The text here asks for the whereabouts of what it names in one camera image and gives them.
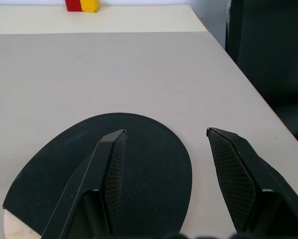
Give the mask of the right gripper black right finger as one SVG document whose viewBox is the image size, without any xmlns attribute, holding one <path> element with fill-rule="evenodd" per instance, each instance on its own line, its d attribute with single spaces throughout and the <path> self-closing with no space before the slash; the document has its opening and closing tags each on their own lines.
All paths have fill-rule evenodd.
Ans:
<svg viewBox="0 0 298 239">
<path fill-rule="evenodd" d="M 208 128 L 216 175 L 237 237 L 298 237 L 298 195 L 239 135 Z"/>
</svg>

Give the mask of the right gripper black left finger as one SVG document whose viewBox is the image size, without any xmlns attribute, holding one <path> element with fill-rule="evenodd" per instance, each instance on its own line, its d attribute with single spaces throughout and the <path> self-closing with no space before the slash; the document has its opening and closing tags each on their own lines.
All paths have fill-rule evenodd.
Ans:
<svg viewBox="0 0 298 239">
<path fill-rule="evenodd" d="M 107 134 L 70 177 L 44 239 L 109 239 L 121 200 L 127 134 Z"/>
</svg>

